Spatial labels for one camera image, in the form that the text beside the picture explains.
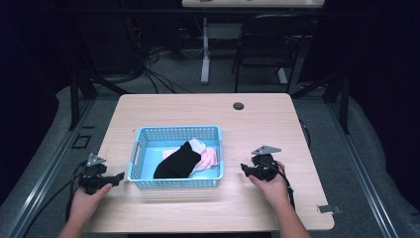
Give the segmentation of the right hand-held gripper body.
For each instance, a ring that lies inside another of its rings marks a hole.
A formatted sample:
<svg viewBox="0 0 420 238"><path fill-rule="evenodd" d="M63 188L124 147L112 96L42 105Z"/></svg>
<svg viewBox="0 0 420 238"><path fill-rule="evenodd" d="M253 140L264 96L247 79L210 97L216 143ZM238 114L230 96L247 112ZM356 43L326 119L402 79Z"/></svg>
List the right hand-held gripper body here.
<svg viewBox="0 0 420 238"><path fill-rule="evenodd" d="M279 153L280 149L271 146L261 146L252 151L251 174L259 180L270 181L279 174L277 162L273 158L273 153Z"/></svg>

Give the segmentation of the aluminium frame rail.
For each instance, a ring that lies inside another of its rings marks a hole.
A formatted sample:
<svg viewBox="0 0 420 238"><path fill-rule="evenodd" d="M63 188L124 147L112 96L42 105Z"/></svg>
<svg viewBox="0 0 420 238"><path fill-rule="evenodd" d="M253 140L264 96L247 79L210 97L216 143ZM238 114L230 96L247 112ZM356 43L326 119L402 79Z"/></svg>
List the aluminium frame rail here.
<svg viewBox="0 0 420 238"><path fill-rule="evenodd" d="M52 127L6 201L0 206L0 238L24 237L47 199L46 195L64 162L64 156L94 103L94 100L82 103L79 119L72 130L66 124L67 119L71 119L70 105L60 104Z"/></svg>
<svg viewBox="0 0 420 238"><path fill-rule="evenodd" d="M334 104L327 103L326 108L334 122L336 130L344 141L347 151L350 155L350 163L353 171L358 179L360 187L364 193L369 209L374 216L378 228L383 238L400 238L389 215L386 211L382 199L378 195L368 171L361 159L361 156L352 140L349 133L346 133L342 128L339 120L339 111Z"/></svg>

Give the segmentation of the blue plastic basket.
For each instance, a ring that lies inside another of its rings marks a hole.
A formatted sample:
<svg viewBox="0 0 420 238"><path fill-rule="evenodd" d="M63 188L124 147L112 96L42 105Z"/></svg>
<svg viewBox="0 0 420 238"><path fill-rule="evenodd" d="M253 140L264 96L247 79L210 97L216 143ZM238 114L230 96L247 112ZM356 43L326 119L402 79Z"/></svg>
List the blue plastic basket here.
<svg viewBox="0 0 420 238"><path fill-rule="evenodd" d="M154 178L165 151L176 151L188 139L196 138L216 153L216 165L192 173L188 178ZM224 175L222 130L216 125L143 127L129 163L127 178L139 189L217 187Z"/></svg>

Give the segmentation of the person's left hand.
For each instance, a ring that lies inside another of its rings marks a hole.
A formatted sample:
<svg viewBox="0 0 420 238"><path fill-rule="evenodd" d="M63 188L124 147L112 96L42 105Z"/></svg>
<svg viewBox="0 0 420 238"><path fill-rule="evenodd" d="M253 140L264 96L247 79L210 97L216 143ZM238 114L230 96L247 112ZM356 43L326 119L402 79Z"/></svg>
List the person's left hand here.
<svg viewBox="0 0 420 238"><path fill-rule="evenodd" d="M76 190L71 203L68 223L84 226L95 213L102 198L111 190L107 183L93 194L88 194L83 187Z"/></svg>

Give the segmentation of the pink striped sock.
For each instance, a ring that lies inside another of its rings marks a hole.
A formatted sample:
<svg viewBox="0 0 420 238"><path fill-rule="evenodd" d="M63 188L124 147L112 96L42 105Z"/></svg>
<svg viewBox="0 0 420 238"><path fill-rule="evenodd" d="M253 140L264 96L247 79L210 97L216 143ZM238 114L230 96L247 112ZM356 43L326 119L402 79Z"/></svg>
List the pink striped sock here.
<svg viewBox="0 0 420 238"><path fill-rule="evenodd" d="M162 158L165 160L170 155L175 153L177 149L180 149L180 148L163 151ZM191 174L210 169L211 167L214 167L214 166L218 166L217 151L214 148L206 148L205 151L201 154L200 162L195 165Z"/></svg>

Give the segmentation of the person's right hand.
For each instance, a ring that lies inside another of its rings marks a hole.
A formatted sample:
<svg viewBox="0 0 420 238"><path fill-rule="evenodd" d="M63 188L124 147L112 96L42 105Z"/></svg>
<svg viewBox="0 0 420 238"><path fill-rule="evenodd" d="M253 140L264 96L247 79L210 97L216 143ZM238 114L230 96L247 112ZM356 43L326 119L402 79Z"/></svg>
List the person's right hand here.
<svg viewBox="0 0 420 238"><path fill-rule="evenodd" d="M275 209L290 206L288 197L287 183L282 177L284 174L284 165L277 162L278 174L270 181L260 180L254 176L249 176L249 180L257 186L261 191L265 199Z"/></svg>

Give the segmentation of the white grey sock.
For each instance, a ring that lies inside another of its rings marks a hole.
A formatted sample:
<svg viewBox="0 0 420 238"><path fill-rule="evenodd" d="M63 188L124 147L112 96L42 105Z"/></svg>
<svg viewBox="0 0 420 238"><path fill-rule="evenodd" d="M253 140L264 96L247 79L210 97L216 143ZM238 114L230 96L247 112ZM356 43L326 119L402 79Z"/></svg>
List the white grey sock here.
<svg viewBox="0 0 420 238"><path fill-rule="evenodd" d="M203 154L207 148L206 144L199 139L191 138L188 141L191 150L199 155Z"/></svg>

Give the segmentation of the white desk leg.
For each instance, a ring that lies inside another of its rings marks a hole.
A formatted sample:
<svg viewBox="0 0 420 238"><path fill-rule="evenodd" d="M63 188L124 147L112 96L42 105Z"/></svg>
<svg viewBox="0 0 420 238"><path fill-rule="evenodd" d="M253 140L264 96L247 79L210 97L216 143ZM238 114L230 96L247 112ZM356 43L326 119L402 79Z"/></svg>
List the white desk leg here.
<svg viewBox="0 0 420 238"><path fill-rule="evenodd" d="M203 61L202 61L200 82L202 84L208 84L209 72L210 72L210 55L209 55L209 40L208 40L208 23L207 23L206 18L203 19L202 39L203 39Z"/></svg>

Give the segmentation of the black metal stand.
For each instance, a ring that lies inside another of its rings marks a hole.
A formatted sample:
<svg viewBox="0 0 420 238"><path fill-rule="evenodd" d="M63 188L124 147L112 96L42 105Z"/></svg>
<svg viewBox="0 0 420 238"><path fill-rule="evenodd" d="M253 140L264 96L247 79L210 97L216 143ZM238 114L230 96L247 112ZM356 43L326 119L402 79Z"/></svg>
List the black metal stand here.
<svg viewBox="0 0 420 238"><path fill-rule="evenodd" d="M339 124L346 134L349 134L348 115L350 102L350 80L347 77L348 70L339 69L328 76L310 83L303 89L291 94L292 99L303 97L311 91L314 91L321 85L326 84L327 88L322 96L325 103L335 103L340 97Z"/></svg>
<svg viewBox="0 0 420 238"><path fill-rule="evenodd" d="M70 29L66 22L63 22L68 37L71 39L71 45L74 49L75 60L72 64L73 73L70 79L70 105L71 105L71 121L69 130L73 130L80 121L79 93L89 101L95 100L98 92L93 82L97 82L118 95L128 94L128 91L115 85L100 76L88 62L84 54L84 50L80 47L80 40L76 37L73 30Z"/></svg>

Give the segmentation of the grey metal bracket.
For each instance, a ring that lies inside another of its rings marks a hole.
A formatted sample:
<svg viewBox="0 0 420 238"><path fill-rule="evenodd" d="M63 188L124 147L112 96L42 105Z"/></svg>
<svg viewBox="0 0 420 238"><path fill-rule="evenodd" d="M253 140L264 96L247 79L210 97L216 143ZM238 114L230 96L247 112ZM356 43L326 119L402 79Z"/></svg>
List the grey metal bracket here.
<svg viewBox="0 0 420 238"><path fill-rule="evenodd" d="M329 213L329 214L340 214L342 213L342 209L340 206L335 205L319 205L318 210L320 213Z"/></svg>

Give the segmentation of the black floor plate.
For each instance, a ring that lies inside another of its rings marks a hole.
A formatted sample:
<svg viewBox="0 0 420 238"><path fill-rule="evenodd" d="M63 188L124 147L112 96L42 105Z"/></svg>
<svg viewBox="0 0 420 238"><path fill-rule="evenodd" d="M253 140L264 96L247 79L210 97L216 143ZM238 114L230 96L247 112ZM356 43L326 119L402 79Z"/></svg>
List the black floor plate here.
<svg viewBox="0 0 420 238"><path fill-rule="evenodd" d="M91 141L90 135L81 135L78 134L73 141L71 148L72 149L86 149Z"/></svg>

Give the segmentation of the black sock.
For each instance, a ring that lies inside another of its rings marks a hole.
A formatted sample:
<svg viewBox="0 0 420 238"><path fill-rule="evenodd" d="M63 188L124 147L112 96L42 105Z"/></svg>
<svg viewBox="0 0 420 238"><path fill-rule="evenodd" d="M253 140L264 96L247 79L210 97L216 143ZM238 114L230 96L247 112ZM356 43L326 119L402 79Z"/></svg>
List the black sock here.
<svg viewBox="0 0 420 238"><path fill-rule="evenodd" d="M185 142L178 150L163 159L154 172L155 179L187 179L201 155L194 152L189 142Z"/></svg>

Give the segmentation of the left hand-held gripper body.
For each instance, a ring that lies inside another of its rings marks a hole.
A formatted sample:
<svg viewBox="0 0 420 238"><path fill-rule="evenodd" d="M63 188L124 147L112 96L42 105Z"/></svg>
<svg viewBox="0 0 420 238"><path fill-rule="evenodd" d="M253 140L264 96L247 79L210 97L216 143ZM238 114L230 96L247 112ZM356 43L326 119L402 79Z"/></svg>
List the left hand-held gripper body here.
<svg viewBox="0 0 420 238"><path fill-rule="evenodd" d="M78 185L83 187L88 194L95 193L103 183L102 175L106 173L105 159L90 154L82 166Z"/></svg>

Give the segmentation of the black folding chair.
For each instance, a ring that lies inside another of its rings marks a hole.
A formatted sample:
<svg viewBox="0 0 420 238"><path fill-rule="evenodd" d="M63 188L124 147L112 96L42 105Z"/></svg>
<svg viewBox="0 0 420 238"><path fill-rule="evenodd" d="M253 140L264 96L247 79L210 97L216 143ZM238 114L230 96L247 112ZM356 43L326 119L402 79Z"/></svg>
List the black folding chair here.
<svg viewBox="0 0 420 238"><path fill-rule="evenodd" d="M232 73L235 91L239 90L242 67L289 68L289 79L295 71L302 41L312 33L313 25L301 15L261 14L244 22ZM289 90L291 81L286 83Z"/></svg>

